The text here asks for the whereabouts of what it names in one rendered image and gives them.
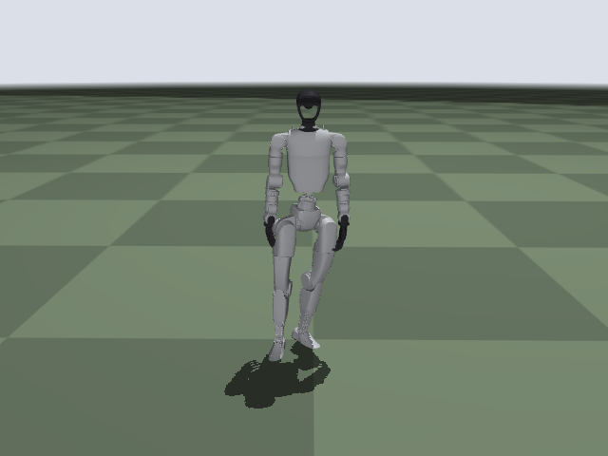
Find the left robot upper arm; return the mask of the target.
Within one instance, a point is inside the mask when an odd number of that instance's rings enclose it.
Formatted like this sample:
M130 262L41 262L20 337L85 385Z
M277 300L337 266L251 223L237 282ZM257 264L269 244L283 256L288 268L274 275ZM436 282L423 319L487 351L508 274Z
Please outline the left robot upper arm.
M329 133L332 139L332 147L335 148L335 151L333 152L335 175L332 177L332 184L337 188L347 187L350 184L349 175L346 173L348 164L347 140L342 134Z

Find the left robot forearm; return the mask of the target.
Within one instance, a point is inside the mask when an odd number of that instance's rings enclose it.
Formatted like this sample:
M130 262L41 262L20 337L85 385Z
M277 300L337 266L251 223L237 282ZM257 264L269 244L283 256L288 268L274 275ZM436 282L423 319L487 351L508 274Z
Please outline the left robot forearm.
M350 176L349 176L350 177ZM339 187L335 190L335 194L337 195L337 211L338 211L338 219L341 222L341 217L343 215L347 215L349 217L349 221L351 219L349 211L350 211L350 185L347 187ZM349 222L348 221L348 222Z

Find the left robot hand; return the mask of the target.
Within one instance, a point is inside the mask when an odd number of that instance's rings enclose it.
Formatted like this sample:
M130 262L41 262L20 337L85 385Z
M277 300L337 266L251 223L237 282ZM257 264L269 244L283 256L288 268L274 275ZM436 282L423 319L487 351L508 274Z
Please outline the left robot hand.
M347 215L343 215L341 217L341 222L338 221L338 224L340 225L339 237L338 237L338 240L336 241L335 248L332 249L333 251L337 252L340 249L342 249L344 240L346 239L346 235L347 235L347 226L350 225L350 223L348 221L349 221L349 217Z

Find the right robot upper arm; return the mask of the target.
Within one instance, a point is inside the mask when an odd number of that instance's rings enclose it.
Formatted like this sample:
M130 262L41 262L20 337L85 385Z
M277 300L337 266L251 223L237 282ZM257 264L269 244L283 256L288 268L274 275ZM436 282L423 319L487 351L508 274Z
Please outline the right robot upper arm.
M286 147L287 144L287 133L275 134L270 141L269 148L269 170L270 170L270 183L269 188L281 188L283 183L283 176L280 175L280 169L282 165L283 153L281 149Z

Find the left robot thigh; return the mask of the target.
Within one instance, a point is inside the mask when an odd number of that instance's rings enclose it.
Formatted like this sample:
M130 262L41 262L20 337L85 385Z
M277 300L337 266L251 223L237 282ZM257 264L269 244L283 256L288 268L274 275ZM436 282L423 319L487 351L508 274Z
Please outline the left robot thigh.
M312 290L317 283L324 281L332 263L337 239L337 225L334 220L321 214L319 226L314 229L318 237L313 247L313 266L311 271L302 274L301 282L304 289Z

